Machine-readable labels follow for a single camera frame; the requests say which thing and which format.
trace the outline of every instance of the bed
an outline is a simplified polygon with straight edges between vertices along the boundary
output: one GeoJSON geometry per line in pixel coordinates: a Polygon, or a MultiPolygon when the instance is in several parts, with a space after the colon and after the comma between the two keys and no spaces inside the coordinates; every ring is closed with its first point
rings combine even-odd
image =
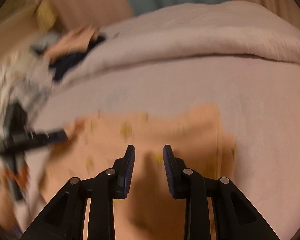
{"type": "MultiPolygon", "coordinates": [[[[214,8],[185,4],[104,28],[108,42],[89,54],[61,85],[53,85],[48,73],[36,74],[54,95],[34,127],[57,128],[98,110],[169,116],[215,102],[225,130],[238,138],[236,185],[280,239],[300,239],[300,31],[263,10],[250,3],[226,2],[214,8]],[[238,6],[242,11],[236,14],[238,6]],[[206,15],[204,28],[199,12],[206,15]],[[251,15],[249,22],[243,15],[250,12],[262,17],[258,21],[251,15]],[[220,39],[211,29],[217,22],[216,28],[232,27],[220,39]],[[237,37],[242,29],[235,32],[240,25],[247,28],[243,38],[237,37]],[[249,28],[256,27],[260,36],[270,33],[254,47],[247,37],[249,28]],[[197,33],[203,34],[196,40],[197,33]],[[158,40],[170,49],[163,50],[158,40]],[[227,46],[234,41],[235,49],[227,46]]],[[[40,171],[31,163],[47,156],[47,152],[28,156],[34,177],[40,171]]]]}

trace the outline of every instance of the clothing pile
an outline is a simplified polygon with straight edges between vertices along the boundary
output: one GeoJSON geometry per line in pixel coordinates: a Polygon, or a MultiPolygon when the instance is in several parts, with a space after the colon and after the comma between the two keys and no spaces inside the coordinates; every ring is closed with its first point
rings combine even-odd
{"type": "Polygon", "coordinates": [[[0,140],[4,138],[3,123],[8,104],[19,101],[31,123],[49,96],[49,91],[25,77],[25,72],[38,62],[35,56],[31,52],[18,55],[14,61],[0,66],[0,140]]]}
{"type": "Polygon", "coordinates": [[[44,57],[49,60],[49,69],[55,69],[53,81],[62,80],[69,69],[77,66],[94,47],[105,41],[98,34],[98,28],[81,27],[69,32],[44,52],[44,57]]]}

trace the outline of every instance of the white patterned cloth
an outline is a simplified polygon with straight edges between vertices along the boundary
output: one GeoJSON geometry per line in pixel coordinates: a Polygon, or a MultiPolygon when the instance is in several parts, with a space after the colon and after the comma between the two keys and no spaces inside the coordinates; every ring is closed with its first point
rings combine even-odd
{"type": "Polygon", "coordinates": [[[4,137],[3,123],[9,103],[19,101],[28,113],[28,122],[34,119],[49,92],[39,88],[26,78],[18,78],[9,66],[0,67],[0,139],[4,137]]]}

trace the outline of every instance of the black garment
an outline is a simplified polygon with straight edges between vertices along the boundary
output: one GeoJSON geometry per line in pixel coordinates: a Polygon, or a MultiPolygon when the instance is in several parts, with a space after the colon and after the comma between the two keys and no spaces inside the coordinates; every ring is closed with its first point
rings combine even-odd
{"type": "Polygon", "coordinates": [[[56,69],[55,75],[52,78],[52,80],[55,82],[59,82],[70,68],[77,66],[77,64],[86,57],[90,50],[92,50],[94,47],[96,47],[98,44],[102,43],[105,40],[105,37],[98,36],[98,39],[96,41],[89,42],[87,52],[70,53],[64,57],[57,59],[54,63],[50,64],[49,69],[56,69]]]}

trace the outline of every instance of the orange towel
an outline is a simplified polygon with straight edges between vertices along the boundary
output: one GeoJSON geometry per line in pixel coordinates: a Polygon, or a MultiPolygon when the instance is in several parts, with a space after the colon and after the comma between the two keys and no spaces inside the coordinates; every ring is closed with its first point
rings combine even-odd
{"type": "Polygon", "coordinates": [[[91,39],[96,39],[99,34],[99,28],[83,26],[74,29],[64,35],[56,44],[50,46],[44,53],[44,57],[53,63],[59,57],[72,52],[86,52],[91,39]]]}
{"type": "Polygon", "coordinates": [[[169,193],[162,159],[165,144],[171,145],[188,168],[209,178],[222,174],[233,180],[236,141],[223,134],[214,104],[175,118],[99,113],[66,130],[76,137],[52,151],[41,186],[46,201],[71,177],[95,177],[123,157],[128,144],[136,148],[130,193],[125,200],[114,200],[118,239],[182,239],[185,200],[174,200],[169,193]]]}

